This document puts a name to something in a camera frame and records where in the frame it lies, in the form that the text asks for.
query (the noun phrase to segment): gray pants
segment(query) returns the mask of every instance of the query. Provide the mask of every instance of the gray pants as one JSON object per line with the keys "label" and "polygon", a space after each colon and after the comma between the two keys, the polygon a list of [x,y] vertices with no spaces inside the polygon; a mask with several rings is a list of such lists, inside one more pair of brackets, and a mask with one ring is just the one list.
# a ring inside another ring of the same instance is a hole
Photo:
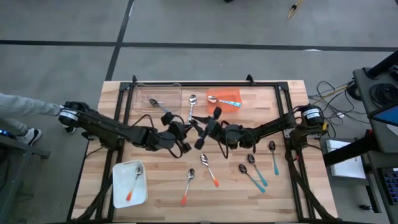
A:
{"label": "gray pants", "polygon": [[15,136],[23,136],[29,128],[15,118],[25,118],[37,114],[58,116],[60,105],[0,93],[0,129],[9,131]]}

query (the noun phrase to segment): white tray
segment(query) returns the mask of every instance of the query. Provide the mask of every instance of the white tray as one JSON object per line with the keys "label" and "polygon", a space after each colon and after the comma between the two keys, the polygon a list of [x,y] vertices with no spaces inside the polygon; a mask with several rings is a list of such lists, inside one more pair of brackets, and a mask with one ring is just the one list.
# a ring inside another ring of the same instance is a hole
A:
{"label": "white tray", "polygon": [[[131,200],[127,201],[126,197],[136,179],[138,165],[142,166],[142,174],[137,178]],[[148,199],[146,170],[141,160],[123,162],[113,167],[113,196],[115,208],[139,205]]]}

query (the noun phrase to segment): metal spoon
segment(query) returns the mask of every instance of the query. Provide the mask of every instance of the metal spoon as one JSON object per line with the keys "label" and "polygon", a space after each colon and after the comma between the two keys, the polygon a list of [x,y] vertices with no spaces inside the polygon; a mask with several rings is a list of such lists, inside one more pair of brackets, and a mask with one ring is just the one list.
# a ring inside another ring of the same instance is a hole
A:
{"label": "metal spoon", "polygon": [[274,141],[270,141],[268,147],[269,147],[269,150],[271,150],[271,152],[272,152],[272,159],[274,160],[274,172],[275,172],[275,175],[279,175],[279,170],[278,170],[278,167],[276,166],[276,160],[275,160],[275,154],[274,154],[274,151],[275,151],[275,148],[276,148],[275,142]]}
{"label": "metal spoon", "polygon": [[187,188],[185,189],[185,194],[182,197],[181,200],[181,205],[185,205],[185,203],[187,202],[187,193],[188,193],[188,188],[189,188],[189,183],[191,182],[191,180],[195,177],[195,170],[194,169],[189,169],[188,170],[188,183],[187,183]]}
{"label": "metal spoon", "polygon": [[252,164],[253,166],[254,166],[254,168],[256,168],[256,171],[257,171],[257,173],[259,174],[259,176],[260,176],[260,179],[261,179],[261,182],[262,182],[262,184],[264,184],[264,186],[268,186],[268,183],[266,182],[266,180],[263,178],[263,176],[260,174],[260,171],[259,171],[259,169],[257,169],[257,166],[254,164],[254,156],[252,155],[252,154],[249,154],[248,155],[248,161],[249,161],[249,163],[250,164]]}
{"label": "metal spoon", "polygon": [[210,103],[217,103],[217,101],[221,102],[221,103],[226,103],[232,106],[237,106],[237,107],[241,107],[242,103],[237,103],[237,102],[233,102],[233,101],[228,101],[228,100],[218,100],[217,97],[215,96],[207,96],[207,100]]}
{"label": "metal spoon", "polygon": [[160,105],[155,99],[149,99],[149,103],[152,105],[152,106],[155,106],[155,107],[160,107],[160,108],[162,108],[166,113],[167,112],[169,112],[167,109],[165,109],[162,105]]}
{"label": "metal spoon", "polygon": [[265,192],[266,192],[266,190],[263,189],[263,188],[261,187],[261,185],[259,185],[259,184],[248,174],[248,170],[246,169],[246,166],[244,166],[243,164],[239,164],[239,170],[241,171],[242,174],[246,174],[247,176],[249,176],[250,179],[251,179],[251,181],[253,181],[253,183],[255,183],[255,185],[260,189],[260,191],[261,191],[262,193],[265,193]]}
{"label": "metal spoon", "polygon": [[129,192],[129,194],[128,194],[127,197],[126,197],[126,200],[127,200],[127,201],[130,201],[130,199],[132,198],[132,191],[134,190],[134,187],[136,186],[137,178],[138,178],[141,174],[142,174],[142,167],[141,167],[141,165],[138,165],[138,166],[137,166],[137,169],[136,169],[136,178],[134,179],[134,183],[132,184],[131,189],[130,189],[130,192]]}
{"label": "metal spoon", "polygon": [[197,103],[197,96],[192,94],[191,97],[189,98],[189,104],[191,104],[191,110],[189,111],[189,117],[188,117],[189,121],[192,119],[193,105],[195,105],[196,103]]}
{"label": "metal spoon", "polygon": [[209,170],[209,173],[210,173],[210,175],[211,175],[211,178],[213,178],[214,185],[216,185],[216,187],[218,187],[218,186],[219,186],[218,180],[216,179],[216,177],[214,177],[213,173],[211,172],[211,169],[210,169],[210,167],[209,167],[209,164],[207,163],[208,161],[207,161],[206,155],[204,155],[204,154],[200,155],[200,160],[201,160],[201,163],[202,163],[203,165],[207,166],[207,169]]}

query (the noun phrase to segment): wooden board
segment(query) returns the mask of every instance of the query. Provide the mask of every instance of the wooden board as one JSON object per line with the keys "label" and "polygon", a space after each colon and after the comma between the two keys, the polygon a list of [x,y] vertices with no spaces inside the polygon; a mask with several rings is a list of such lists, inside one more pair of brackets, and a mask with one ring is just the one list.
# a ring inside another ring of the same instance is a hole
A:
{"label": "wooden board", "polygon": [[[293,106],[308,103],[307,92],[303,81],[289,81],[290,96]],[[119,82],[105,82],[99,101],[98,111],[113,117],[118,95]],[[185,120],[188,118],[190,105],[188,99],[196,94],[198,103],[194,107],[195,116],[207,116],[206,90],[208,88],[183,88],[182,108],[179,114]],[[271,87],[240,87],[243,107],[237,113],[224,113],[221,120],[242,124],[253,128],[279,117],[275,92]],[[163,131],[160,122],[162,113],[152,114],[154,125]],[[130,111],[129,124],[136,122],[142,115],[134,110]],[[148,119],[143,119],[138,125],[150,125]],[[197,133],[191,130],[187,142],[193,148],[197,140]],[[279,175],[274,174],[271,152],[268,150],[269,141],[275,141],[277,148],[275,157],[279,168]],[[89,145],[88,153],[99,147],[98,142]],[[215,187],[206,167],[200,162],[200,154],[205,153],[209,165],[220,182]],[[116,209],[115,222],[291,222],[297,221],[297,214],[293,201],[287,162],[284,159],[284,142],[282,133],[273,134],[257,144],[255,154],[256,165],[268,181],[266,192],[262,194],[257,187],[241,174],[238,164],[243,163],[249,174],[261,183],[254,167],[246,162],[251,149],[241,149],[229,152],[229,159],[224,159],[217,143],[206,139],[201,151],[192,149],[180,159],[174,159],[167,150],[148,152],[136,148],[131,144],[125,145],[123,161],[140,159],[146,167],[148,184],[148,201],[135,207]],[[322,154],[318,149],[303,150],[305,165],[311,190],[321,204],[333,215],[337,216]],[[100,189],[106,150],[96,152],[85,161],[81,175],[72,217],[81,215],[94,199]],[[187,172],[195,169],[195,178],[190,184],[187,205],[182,207],[180,201],[187,184]],[[302,205],[305,215],[307,209],[303,193]]]}

